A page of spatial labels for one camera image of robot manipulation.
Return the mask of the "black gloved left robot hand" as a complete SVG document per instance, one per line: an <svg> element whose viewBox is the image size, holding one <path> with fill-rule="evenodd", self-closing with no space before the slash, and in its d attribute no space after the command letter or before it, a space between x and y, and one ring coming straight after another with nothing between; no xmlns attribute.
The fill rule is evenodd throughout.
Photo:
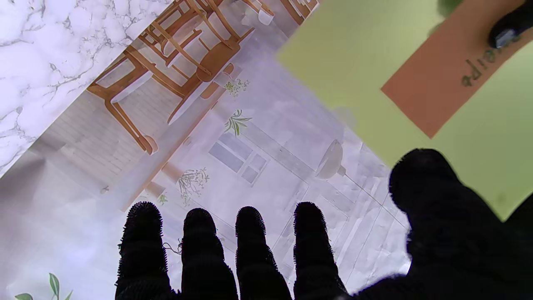
<svg viewBox="0 0 533 300"><path fill-rule="evenodd" d="M533 2L525 0L522 5L499 19L488 35L488 45L500 49L533 26Z"/></svg>

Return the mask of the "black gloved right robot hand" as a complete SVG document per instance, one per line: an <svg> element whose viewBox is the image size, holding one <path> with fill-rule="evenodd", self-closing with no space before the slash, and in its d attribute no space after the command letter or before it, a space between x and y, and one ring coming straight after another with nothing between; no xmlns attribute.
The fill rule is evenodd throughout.
<svg viewBox="0 0 533 300"><path fill-rule="evenodd" d="M172 289L162 217L151 202L131 207L119 246L117 300L531 300L532 197L501 221L465 186L443 155L414 149L394 165L393 203L410 230L405 275L389 275L349 294L341 281L321 210L294 212L296 280L290 292L254 207L236 218L236 274L225 263L211 215L188 212L181 241L181 290Z"/></svg>

